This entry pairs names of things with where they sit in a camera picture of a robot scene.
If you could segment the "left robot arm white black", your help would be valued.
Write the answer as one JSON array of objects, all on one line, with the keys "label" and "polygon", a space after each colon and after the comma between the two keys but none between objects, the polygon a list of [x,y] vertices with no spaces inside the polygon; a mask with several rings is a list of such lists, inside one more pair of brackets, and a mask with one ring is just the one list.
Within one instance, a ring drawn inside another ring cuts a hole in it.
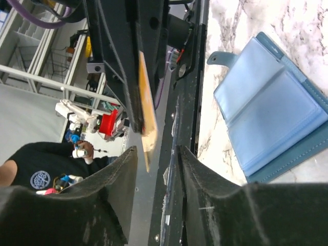
[{"label": "left robot arm white black", "polygon": [[82,1],[92,58],[88,73],[115,75],[109,87],[124,107],[134,132],[146,126],[141,79],[148,77],[151,97],[165,75],[166,52],[181,49],[192,24],[169,13],[171,1]]}]

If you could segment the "blue leather card holder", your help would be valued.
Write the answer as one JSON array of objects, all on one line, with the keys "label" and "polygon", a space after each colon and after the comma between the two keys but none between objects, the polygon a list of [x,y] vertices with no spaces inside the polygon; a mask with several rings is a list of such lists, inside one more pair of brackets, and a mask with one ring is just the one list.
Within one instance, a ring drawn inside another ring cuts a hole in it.
[{"label": "blue leather card holder", "polygon": [[265,33],[207,63],[228,68],[213,96],[248,182],[270,182],[327,149],[327,97]]}]

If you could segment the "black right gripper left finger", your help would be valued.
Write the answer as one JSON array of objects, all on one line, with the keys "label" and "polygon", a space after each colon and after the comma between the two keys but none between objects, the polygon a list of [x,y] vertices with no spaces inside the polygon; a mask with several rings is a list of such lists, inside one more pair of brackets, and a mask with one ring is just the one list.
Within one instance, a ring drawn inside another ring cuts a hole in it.
[{"label": "black right gripper left finger", "polygon": [[1,245],[126,245],[137,165],[137,148],[132,146],[58,194],[2,188]]}]

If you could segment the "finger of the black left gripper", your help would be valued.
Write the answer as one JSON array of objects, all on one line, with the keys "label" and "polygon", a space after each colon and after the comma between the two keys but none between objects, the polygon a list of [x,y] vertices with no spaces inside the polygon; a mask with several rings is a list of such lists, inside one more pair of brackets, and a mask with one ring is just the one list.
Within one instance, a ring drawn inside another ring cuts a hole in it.
[{"label": "finger of the black left gripper", "polygon": [[140,73],[143,60],[146,65],[143,71],[148,76],[150,92],[155,99],[165,70],[168,1],[137,1],[136,15],[137,73]]},{"label": "finger of the black left gripper", "polygon": [[136,1],[84,1],[94,60],[106,74],[119,82],[109,87],[124,106],[131,128],[142,129],[142,109],[138,86]]}]

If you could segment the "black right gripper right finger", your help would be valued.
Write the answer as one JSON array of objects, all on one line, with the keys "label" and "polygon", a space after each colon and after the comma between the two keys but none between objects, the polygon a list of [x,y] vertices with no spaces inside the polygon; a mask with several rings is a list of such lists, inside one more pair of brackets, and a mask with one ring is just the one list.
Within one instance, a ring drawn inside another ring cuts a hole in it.
[{"label": "black right gripper right finger", "polygon": [[327,245],[327,184],[234,184],[177,147],[188,245]]}]

